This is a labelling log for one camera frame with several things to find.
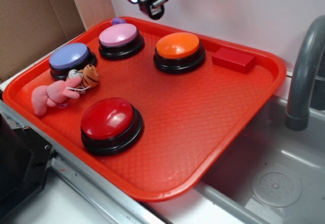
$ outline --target sink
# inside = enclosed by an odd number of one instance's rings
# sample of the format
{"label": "sink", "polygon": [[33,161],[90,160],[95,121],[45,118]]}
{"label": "sink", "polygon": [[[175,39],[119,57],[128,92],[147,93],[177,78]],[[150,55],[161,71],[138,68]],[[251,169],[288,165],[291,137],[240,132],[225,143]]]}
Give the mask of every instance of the sink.
{"label": "sink", "polygon": [[198,191],[228,200],[256,223],[325,223],[325,113],[311,109],[308,128],[294,132],[284,125],[285,108],[286,100],[273,96]]}

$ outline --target white wall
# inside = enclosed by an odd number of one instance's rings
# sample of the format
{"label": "white wall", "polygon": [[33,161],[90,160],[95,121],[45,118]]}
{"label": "white wall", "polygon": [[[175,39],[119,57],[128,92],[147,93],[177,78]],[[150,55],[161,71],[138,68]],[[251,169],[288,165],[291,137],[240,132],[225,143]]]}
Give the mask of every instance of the white wall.
{"label": "white wall", "polygon": [[[112,0],[116,16],[150,20],[137,5]],[[170,0],[158,23],[271,52],[293,71],[311,22],[325,0]]]}

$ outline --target gray faucet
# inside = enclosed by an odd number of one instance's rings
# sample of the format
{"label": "gray faucet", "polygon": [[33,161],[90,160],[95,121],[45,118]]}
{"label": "gray faucet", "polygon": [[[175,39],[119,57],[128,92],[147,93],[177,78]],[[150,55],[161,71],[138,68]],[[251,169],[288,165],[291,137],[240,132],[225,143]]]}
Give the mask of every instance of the gray faucet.
{"label": "gray faucet", "polygon": [[325,109],[325,15],[310,25],[301,45],[292,77],[285,125],[295,131],[307,128],[309,107]]}

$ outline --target stuffed animal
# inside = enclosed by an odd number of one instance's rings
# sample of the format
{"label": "stuffed animal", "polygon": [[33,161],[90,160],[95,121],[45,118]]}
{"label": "stuffed animal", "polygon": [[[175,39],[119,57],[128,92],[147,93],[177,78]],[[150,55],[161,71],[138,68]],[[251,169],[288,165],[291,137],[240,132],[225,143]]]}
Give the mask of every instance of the stuffed animal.
{"label": "stuffed animal", "polygon": [[73,89],[82,82],[81,77],[75,77],[68,81],[59,80],[49,86],[43,85],[35,88],[31,94],[31,102],[34,114],[43,116],[47,112],[47,107],[56,107],[67,98],[78,99],[79,93]]}
{"label": "stuffed animal", "polygon": [[81,87],[83,88],[94,88],[98,85],[100,77],[97,72],[97,68],[93,65],[87,65],[81,70],[70,70],[68,73],[67,80],[74,77],[82,77]]}

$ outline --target red block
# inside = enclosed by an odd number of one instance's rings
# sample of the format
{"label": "red block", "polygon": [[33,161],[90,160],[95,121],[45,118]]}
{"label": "red block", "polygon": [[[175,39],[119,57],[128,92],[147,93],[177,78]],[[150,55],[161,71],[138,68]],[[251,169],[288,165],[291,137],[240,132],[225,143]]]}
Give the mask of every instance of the red block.
{"label": "red block", "polygon": [[215,65],[223,66],[241,73],[247,73],[255,65],[255,56],[220,48],[212,56]]}

